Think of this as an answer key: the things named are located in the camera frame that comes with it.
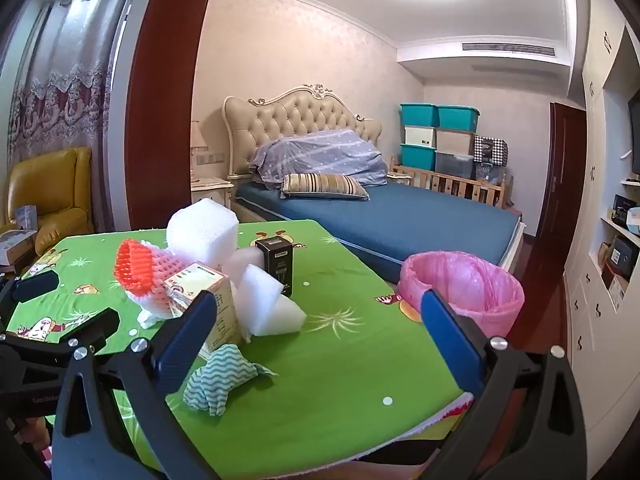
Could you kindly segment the teal storage bin top left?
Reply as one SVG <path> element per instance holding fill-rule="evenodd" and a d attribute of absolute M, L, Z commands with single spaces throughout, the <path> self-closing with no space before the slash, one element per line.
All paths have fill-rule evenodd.
<path fill-rule="evenodd" d="M 436 128 L 439 126 L 438 106 L 428 103 L 401 103 L 400 118 L 406 127 Z"/>

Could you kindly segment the striped brown pillow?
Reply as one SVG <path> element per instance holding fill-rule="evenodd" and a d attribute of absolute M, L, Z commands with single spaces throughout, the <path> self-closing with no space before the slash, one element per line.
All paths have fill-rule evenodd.
<path fill-rule="evenodd" d="M 368 200 L 369 194 L 354 178 L 344 174 L 287 174 L 280 187 L 287 197 Z"/>

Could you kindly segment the pink foam fruit net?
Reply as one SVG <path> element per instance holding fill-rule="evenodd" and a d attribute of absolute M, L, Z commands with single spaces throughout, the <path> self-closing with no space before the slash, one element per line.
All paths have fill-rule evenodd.
<path fill-rule="evenodd" d="M 142 311 L 167 320 L 172 314 L 165 281 L 188 265 L 168 249 L 127 238 L 117 249 L 114 278 Z"/>

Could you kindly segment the yellow printed carton box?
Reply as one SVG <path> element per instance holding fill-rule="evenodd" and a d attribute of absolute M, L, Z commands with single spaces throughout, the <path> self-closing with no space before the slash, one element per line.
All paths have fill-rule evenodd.
<path fill-rule="evenodd" d="M 164 281 L 175 318 L 195 309 L 191 326 L 204 338 L 198 355 L 207 360 L 224 344 L 240 344 L 242 334 L 232 297 L 230 278 L 201 263 L 192 263 Z"/>

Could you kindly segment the beige storage bin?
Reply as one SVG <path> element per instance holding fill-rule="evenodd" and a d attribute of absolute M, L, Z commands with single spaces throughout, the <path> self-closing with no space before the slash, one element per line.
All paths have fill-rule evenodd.
<path fill-rule="evenodd" d="M 436 151 L 451 155 L 471 155 L 475 134 L 469 131 L 437 129 Z"/>

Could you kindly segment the white foam sheet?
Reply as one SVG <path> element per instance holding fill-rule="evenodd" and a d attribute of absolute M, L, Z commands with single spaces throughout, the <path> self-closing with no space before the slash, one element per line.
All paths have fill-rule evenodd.
<path fill-rule="evenodd" d="M 298 333 L 307 315 L 287 296 L 284 285 L 263 268 L 256 247 L 237 249 L 222 265 L 230 278 L 233 303 L 243 338 Z"/>

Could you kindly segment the dark red door frame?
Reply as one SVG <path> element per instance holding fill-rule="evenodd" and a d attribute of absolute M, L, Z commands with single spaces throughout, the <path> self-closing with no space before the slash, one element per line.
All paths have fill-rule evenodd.
<path fill-rule="evenodd" d="M 130 72 L 124 136 L 130 228 L 191 203 L 192 93 L 208 0 L 150 0 Z"/>

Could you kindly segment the houndstooth bag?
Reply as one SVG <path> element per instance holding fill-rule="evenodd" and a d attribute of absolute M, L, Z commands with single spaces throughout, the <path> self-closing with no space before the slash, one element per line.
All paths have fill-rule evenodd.
<path fill-rule="evenodd" d="M 505 140 L 476 136 L 474 139 L 474 162 L 489 166 L 508 166 L 509 147 Z"/>

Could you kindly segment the black small carton box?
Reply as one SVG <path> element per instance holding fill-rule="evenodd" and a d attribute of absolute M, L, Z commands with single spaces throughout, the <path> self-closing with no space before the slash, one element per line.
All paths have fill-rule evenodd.
<path fill-rule="evenodd" d="M 264 256 L 264 270 L 283 285 L 282 294 L 292 295 L 293 244 L 282 236 L 256 240 L 255 246 Z"/>

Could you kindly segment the teal wavy cloth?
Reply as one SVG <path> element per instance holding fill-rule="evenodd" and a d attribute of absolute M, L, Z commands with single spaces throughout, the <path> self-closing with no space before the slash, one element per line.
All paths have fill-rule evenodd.
<path fill-rule="evenodd" d="M 227 409 L 231 391 L 259 376 L 277 374 L 262 364 L 250 362 L 236 344 L 223 344 L 191 374 L 183 390 L 183 402 L 191 410 L 220 417 Z"/>

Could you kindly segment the teal storage bin top right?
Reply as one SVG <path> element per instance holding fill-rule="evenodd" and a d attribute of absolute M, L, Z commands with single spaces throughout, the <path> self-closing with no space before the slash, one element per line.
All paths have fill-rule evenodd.
<path fill-rule="evenodd" d="M 470 106 L 439 105 L 438 119 L 442 129 L 476 133 L 480 111 Z"/>

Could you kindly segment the lavender striped duvet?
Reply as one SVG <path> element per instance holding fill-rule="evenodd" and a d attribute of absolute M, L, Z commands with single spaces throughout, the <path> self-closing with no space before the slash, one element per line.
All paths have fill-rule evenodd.
<path fill-rule="evenodd" d="M 386 183 L 382 153 L 354 130 L 336 129 L 282 136 L 257 149 L 248 163 L 252 176 L 278 188 L 288 174 L 344 174 L 363 186 Z"/>

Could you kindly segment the black television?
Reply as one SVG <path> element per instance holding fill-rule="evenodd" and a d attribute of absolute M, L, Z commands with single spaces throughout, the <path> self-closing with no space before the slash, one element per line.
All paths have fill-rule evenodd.
<path fill-rule="evenodd" d="M 631 170 L 640 174 L 640 91 L 628 103 L 631 126 Z"/>

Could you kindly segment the pink lined trash bin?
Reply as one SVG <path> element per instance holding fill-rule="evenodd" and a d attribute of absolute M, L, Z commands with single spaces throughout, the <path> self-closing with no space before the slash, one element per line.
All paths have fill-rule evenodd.
<path fill-rule="evenodd" d="M 438 292 L 458 315 L 488 336 L 506 336 L 523 307 L 521 283 L 500 266 L 466 252 L 421 252 L 401 266 L 397 292 L 414 310 L 424 292 Z"/>

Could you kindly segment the large white foam block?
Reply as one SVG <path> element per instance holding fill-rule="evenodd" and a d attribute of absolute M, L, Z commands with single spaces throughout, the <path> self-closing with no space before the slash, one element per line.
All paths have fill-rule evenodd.
<path fill-rule="evenodd" d="M 167 248 L 187 262 L 218 268 L 238 248 L 239 219 L 229 208 L 203 198 L 176 211 L 166 228 Z"/>

